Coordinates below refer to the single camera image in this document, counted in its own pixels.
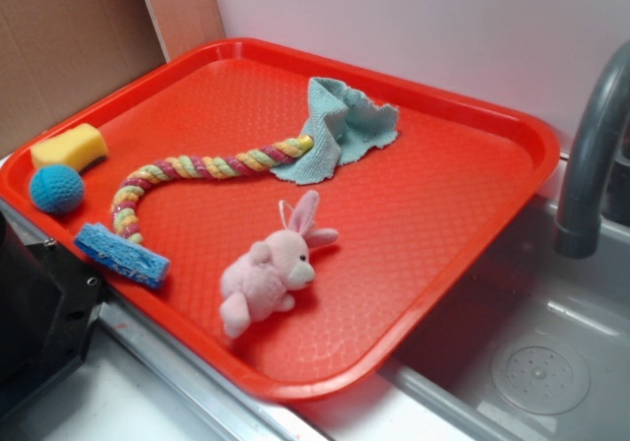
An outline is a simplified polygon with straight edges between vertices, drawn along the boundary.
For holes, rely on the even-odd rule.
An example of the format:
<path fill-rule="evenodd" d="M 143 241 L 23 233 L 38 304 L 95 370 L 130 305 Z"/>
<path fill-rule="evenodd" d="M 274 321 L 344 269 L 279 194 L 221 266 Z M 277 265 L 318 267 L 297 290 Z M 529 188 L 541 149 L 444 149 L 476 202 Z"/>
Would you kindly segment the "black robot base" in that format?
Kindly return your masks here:
<path fill-rule="evenodd" d="M 26 244 L 1 218 L 1 417 L 80 367 L 102 277 L 64 245 Z"/>

